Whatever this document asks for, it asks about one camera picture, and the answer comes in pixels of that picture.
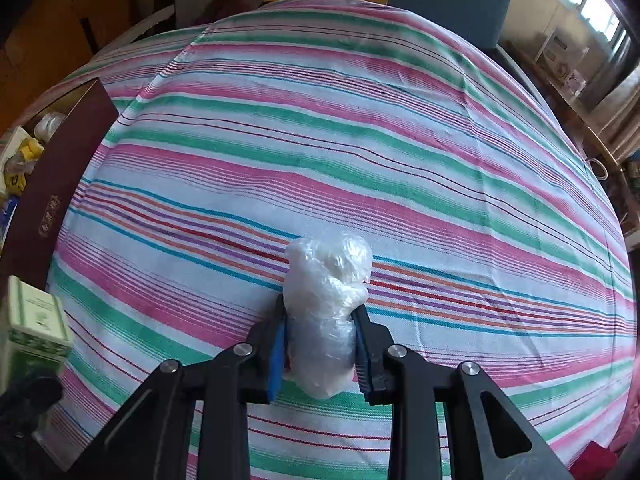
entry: wooden furniture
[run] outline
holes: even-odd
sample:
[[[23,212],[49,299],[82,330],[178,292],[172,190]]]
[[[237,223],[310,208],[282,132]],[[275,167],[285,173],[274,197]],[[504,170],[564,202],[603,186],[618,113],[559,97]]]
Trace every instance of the wooden furniture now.
[[[33,0],[0,45],[0,134],[136,21],[133,0]]]
[[[584,158],[597,157],[607,168],[607,194],[619,215],[623,233],[629,234],[640,229],[640,203],[628,186],[622,167],[623,161],[612,155],[602,142],[598,136],[600,127],[591,120],[584,105],[561,82],[513,44],[507,42],[505,50],[545,97],[562,129]],[[621,200],[617,201],[612,194],[618,194]]]

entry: clutter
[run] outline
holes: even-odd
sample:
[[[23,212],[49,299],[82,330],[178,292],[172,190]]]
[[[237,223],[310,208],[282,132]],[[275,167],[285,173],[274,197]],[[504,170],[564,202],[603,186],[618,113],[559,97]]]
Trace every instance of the clutter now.
[[[34,368],[62,370],[72,339],[58,298],[10,276],[0,316],[0,393]]]
[[[43,146],[35,139],[34,131],[52,112],[64,114],[65,120]],[[20,155],[7,168],[4,163],[0,166],[3,173],[24,171],[18,173],[17,189],[12,188],[20,200],[2,245],[0,285],[13,274],[44,290],[66,210],[87,164],[117,117],[117,108],[100,80],[94,78],[61,95],[22,123],[25,137],[6,158],[17,155],[18,149]],[[25,138],[29,142],[22,144]],[[0,182],[4,187],[4,175]]]
[[[316,399],[344,391],[353,379],[355,326],[351,313],[369,296],[372,253],[364,238],[299,238],[285,251],[282,288],[294,380]]]
[[[58,129],[58,126],[60,126],[62,121],[65,119],[65,114],[61,114],[60,112],[49,112],[41,118],[38,124],[36,124],[36,127],[33,129],[33,135],[40,142],[46,144],[50,141],[51,137]]]
[[[587,80],[580,75],[580,72],[573,70],[566,80],[566,83],[564,83],[564,86],[567,87],[571,94],[578,97],[584,90],[584,87],[587,86]]]
[[[27,185],[27,177],[33,171],[44,147],[33,137],[20,143],[17,153],[4,163],[4,185],[8,193],[20,196]]]
[[[15,207],[18,205],[18,200],[19,199],[17,196],[10,196],[4,202],[2,211],[0,211],[0,251],[2,250],[2,246],[4,245],[6,234],[9,231],[11,220],[14,217]]]
[[[3,139],[4,138],[7,138],[7,141],[4,144],[2,153],[0,153],[0,170],[4,170],[6,160],[17,153],[21,143],[25,139],[29,139],[30,135],[24,130],[24,128],[18,126],[12,131],[7,131],[3,136]],[[9,198],[9,193],[6,190],[4,178],[0,178],[0,200],[4,202],[7,198]]]
[[[542,45],[536,56],[536,62],[545,67],[558,81],[564,83],[588,51],[588,46],[577,43],[570,34],[558,27]]]

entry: striped tablecloth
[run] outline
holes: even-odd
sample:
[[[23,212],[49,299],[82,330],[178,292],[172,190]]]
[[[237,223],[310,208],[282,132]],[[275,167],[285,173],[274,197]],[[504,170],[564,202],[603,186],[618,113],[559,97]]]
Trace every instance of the striped tablecloth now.
[[[94,76],[120,117],[50,268],[76,338],[44,434],[61,463],[160,361],[243,340],[284,247],[339,228],[373,248],[369,313],[397,342],[480,363],[565,463],[609,443],[636,346],[616,216],[468,43],[377,4],[282,1],[100,56],[31,110]],[[386,478],[390,409],[355,382],[317,401],[285,381],[249,430],[255,478]]]

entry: crumpled plastic wrap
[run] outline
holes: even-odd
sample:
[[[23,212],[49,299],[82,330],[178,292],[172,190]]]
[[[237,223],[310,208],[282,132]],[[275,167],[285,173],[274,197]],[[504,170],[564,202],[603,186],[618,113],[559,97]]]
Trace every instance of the crumpled plastic wrap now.
[[[45,114],[33,129],[33,136],[46,144],[51,140],[51,137],[58,129],[58,126],[60,126],[62,121],[65,119],[66,115],[61,114],[60,112],[49,112],[48,114]]]
[[[285,252],[283,285],[287,351],[294,380],[316,399],[344,391],[353,379],[356,331],[351,313],[367,301],[371,248],[364,238],[298,238]]]

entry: red cloth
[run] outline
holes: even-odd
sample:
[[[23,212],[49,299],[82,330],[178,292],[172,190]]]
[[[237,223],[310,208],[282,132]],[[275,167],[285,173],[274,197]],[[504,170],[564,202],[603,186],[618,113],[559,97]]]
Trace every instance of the red cloth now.
[[[571,466],[569,473],[575,480],[602,480],[617,461],[615,453],[590,442]]]

